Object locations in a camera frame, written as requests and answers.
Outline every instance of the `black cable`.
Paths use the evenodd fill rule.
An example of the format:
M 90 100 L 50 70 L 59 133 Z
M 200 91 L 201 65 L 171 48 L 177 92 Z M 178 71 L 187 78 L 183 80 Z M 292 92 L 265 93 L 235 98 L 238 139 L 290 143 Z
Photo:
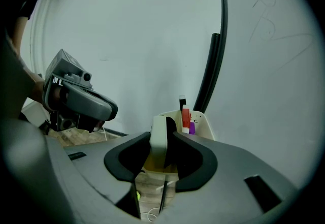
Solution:
M 166 191 L 167 191 L 167 184 L 168 182 L 164 182 L 164 188 L 162 190 L 162 197 L 161 197 L 161 203 L 160 203 L 160 208 L 159 208 L 159 213 L 163 210 L 164 204 L 165 204 L 165 198 L 166 198 Z

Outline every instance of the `white wall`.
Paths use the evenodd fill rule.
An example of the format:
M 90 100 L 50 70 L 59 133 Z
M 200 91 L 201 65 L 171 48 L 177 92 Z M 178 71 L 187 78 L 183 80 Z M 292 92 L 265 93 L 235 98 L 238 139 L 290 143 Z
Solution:
M 304 0 L 228 0 L 222 66 L 206 114 L 219 141 L 243 147 L 302 187 L 323 148 L 325 66 Z
M 42 0 L 33 62 L 43 72 L 63 48 L 92 73 L 99 93 L 119 107 L 105 127 L 148 131 L 152 117 L 193 107 L 212 33 L 220 32 L 220 0 Z

